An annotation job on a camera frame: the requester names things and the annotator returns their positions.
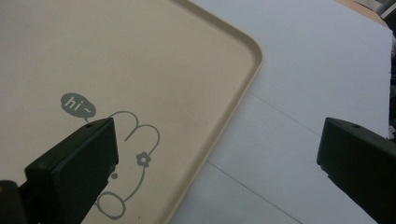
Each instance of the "beige tray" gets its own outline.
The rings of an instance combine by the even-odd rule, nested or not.
[[[0,50],[0,179],[20,185],[71,132],[115,119],[95,224],[168,222],[262,64],[251,38],[181,0],[5,0]]]

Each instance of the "speech bubble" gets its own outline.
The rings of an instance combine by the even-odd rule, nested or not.
[[[61,98],[62,109],[68,114],[85,119],[88,122],[88,118],[92,118],[96,114],[95,106],[87,100],[84,96],[69,92]]]

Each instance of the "flower graphic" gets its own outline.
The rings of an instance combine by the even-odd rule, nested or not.
[[[142,152],[136,155],[137,164],[139,166],[143,166],[145,168],[149,167],[149,162],[151,161],[151,157],[147,152]]]

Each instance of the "white table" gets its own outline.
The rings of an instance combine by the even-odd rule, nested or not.
[[[173,223],[375,223],[316,164],[326,117],[388,136],[391,31],[332,0],[194,0],[264,66]]]

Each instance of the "printed bunny illustration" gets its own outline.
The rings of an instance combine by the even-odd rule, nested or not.
[[[78,101],[81,105],[73,104],[75,99],[82,99]],[[79,112],[79,109],[84,110],[87,107],[83,105],[84,102],[89,101],[76,93],[67,93],[61,100],[65,112],[88,122],[87,118],[94,116],[96,108],[89,103],[93,114],[88,116],[83,111]],[[152,153],[160,144],[160,132],[153,125],[140,124],[137,115],[129,111],[119,111],[110,117],[116,123],[119,164],[94,205],[106,217],[117,220],[123,217],[126,203],[134,197],[144,182],[146,169],[152,161]]]

